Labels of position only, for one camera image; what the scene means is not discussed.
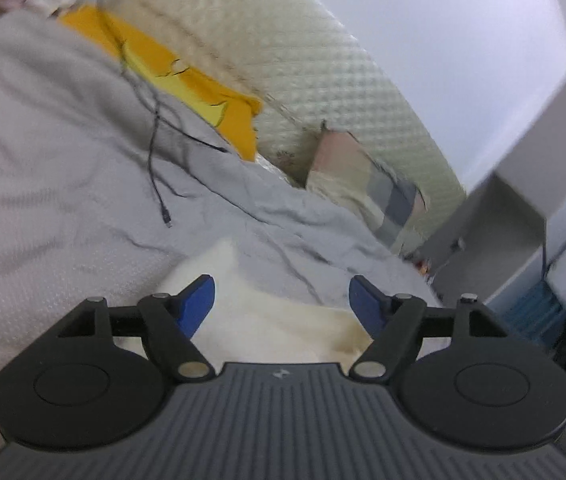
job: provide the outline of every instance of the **yellow fabric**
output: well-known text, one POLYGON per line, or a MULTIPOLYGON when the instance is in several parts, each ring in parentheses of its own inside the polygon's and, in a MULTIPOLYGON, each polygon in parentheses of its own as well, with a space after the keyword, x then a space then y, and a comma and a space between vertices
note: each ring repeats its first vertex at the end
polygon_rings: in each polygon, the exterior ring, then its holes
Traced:
MULTIPOLYGON (((241 158, 254 160, 252 118, 261 111, 258 99, 235 92, 194 67, 180 66, 177 54, 123 20, 111 14, 108 17, 124 40, 125 58, 132 70, 192 108, 236 148, 241 158)), ((95 7, 83 6, 59 20, 120 59, 118 46, 103 30, 95 7)))

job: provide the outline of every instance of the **gray fabric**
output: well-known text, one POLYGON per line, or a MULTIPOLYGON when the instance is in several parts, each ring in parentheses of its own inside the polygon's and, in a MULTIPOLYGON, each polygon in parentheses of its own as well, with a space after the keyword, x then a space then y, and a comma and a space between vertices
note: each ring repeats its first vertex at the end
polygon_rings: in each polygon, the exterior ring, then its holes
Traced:
MULTIPOLYGON (((162 99, 186 131, 225 144, 162 99)), ((346 307, 348 280, 362 273, 436 303, 347 210, 161 126, 154 166, 168 229, 145 168, 151 125, 96 46, 25 11, 0 18, 0 368, 86 296, 137 301, 221 237, 236 241, 246 277, 279 296, 346 307)))

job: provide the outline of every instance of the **pillow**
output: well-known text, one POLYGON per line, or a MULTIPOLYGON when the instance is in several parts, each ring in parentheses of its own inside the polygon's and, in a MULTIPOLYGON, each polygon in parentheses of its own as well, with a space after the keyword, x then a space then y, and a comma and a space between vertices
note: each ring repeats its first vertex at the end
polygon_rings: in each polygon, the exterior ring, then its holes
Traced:
POLYGON ((394 252, 408 220, 427 210, 421 190, 367 155, 349 132, 323 130, 305 188, 352 211, 394 252))

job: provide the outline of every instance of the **gray blanket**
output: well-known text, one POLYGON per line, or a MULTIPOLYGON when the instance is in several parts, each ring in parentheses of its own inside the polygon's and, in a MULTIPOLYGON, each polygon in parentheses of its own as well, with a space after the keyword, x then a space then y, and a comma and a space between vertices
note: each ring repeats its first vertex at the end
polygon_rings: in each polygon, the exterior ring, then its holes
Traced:
MULTIPOLYGON (((161 98, 167 119, 227 146, 161 98)), ((245 276, 279 296, 346 307, 361 273, 436 303, 352 213, 162 124, 167 228, 145 167, 152 122, 96 46, 25 11, 0 18, 0 368, 86 296, 133 303, 221 237, 235 240, 245 276)))

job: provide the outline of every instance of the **beige quilted headboard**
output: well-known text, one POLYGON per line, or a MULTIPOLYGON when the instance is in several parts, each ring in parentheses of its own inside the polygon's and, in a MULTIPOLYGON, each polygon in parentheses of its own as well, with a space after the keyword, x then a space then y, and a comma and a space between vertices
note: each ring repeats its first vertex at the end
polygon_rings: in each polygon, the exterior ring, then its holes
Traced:
POLYGON ((304 182, 323 119, 412 179, 428 237, 464 199, 412 107, 316 0, 120 0, 115 12, 221 83, 265 102, 259 152, 304 182))

